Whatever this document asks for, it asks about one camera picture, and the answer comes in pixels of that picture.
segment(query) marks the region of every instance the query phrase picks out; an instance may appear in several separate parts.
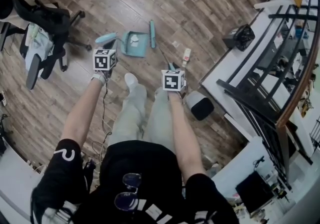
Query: leg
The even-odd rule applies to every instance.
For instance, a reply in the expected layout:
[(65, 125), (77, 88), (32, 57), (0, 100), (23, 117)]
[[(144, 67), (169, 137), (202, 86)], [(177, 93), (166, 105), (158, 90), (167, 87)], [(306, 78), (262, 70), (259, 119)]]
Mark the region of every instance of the leg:
[(144, 140), (163, 145), (175, 153), (173, 137), (172, 115), (168, 93), (159, 88), (156, 91), (156, 99), (146, 126)]
[(108, 146), (127, 141), (142, 139), (142, 124), (145, 118), (147, 91), (141, 84), (135, 85), (124, 100), (122, 111), (116, 118)]

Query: office chair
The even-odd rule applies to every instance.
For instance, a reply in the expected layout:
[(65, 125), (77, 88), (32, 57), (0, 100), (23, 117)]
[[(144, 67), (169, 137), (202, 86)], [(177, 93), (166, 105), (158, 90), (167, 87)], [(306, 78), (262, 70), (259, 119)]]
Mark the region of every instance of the office chair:
[[(12, 9), (13, 3), (12, 0), (0, 0), (0, 20), (7, 18)], [(24, 34), (26, 31), (24, 29), (18, 28), (8, 22), (4, 22), (0, 31), (0, 52), (4, 49), (4, 44), (6, 42), (6, 38), (12, 34)]]
[[(52, 36), (52, 41), (54, 44), (52, 55), (48, 56), (45, 60), (42, 61), (38, 54), (34, 55), (26, 79), (26, 86), (30, 90), (35, 86), (39, 71), (43, 69), (41, 78), (46, 80), (50, 76), (57, 60), (59, 60), (61, 71), (65, 72), (67, 70), (68, 66), (63, 65), (62, 61), (63, 56), (66, 54), (66, 51), (63, 48), (65, 43), (71, 43), (80, 47), (84, 47), (87, 51), (92, 50), (91, 45), (77, 42), (75, 39), (69, 36), (69, 28), (76, 21), (76, 19), (78, 17), (84, 18), (86, 16), (83, 11), (78, 11), (71, 18), (68, 10), (46, 7), (39, 0), (35, 1), (35, 6), (30, 6), (24, 0), (12, 0), (12, 3), (15, 11), (22, 19), (32, 22), (44, 29)], [(25, 45), (26, 36), (27, 35), (25, 33), (20, 46), (20, 53), (24, 58), (26, 57), (28, 51), (28, 47)]]

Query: hand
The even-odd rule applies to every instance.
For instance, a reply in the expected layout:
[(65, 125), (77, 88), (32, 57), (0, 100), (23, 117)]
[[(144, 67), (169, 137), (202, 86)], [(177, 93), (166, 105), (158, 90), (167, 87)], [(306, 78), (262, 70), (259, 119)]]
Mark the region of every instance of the hand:
[(186, 95), (188, 91), (188, 84), (186, 83), (186, 85), (182, 88), (181, 91), (179, 92), (174, 92), (174, 91), (168, 91), (168, 97), (170, 102), (180, 102), (183, 103), (183, 99)]
[(106, 77), (105, 73), (101, 71), (96, 71), (96, 73), (91, 77), (91, 80), (93, 78), (98, 79), (102, 83), (102, 86), (108, 82), (108, 78)]

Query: white sock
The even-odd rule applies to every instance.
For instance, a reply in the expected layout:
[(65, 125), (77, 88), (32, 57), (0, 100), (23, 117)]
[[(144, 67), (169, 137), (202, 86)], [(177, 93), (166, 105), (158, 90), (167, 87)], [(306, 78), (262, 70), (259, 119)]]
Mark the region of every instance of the white sock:
[(126, 73), (124, 76), (124, 81), (128, 86), (130, 92), (135, 88), (135, 86), (139, 83), (136, 76), (132, 73)]

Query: small bottle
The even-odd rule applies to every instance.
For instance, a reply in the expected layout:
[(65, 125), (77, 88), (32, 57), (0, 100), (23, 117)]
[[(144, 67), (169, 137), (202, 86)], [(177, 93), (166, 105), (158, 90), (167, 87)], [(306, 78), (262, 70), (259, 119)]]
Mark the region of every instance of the small bottle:
[(183, 55), (183, 62), (182, 62), (182, 67), (186, 67), (187, 62), (190, 60), (190, 53), (191, 49), (185, 49), (184, 55)]

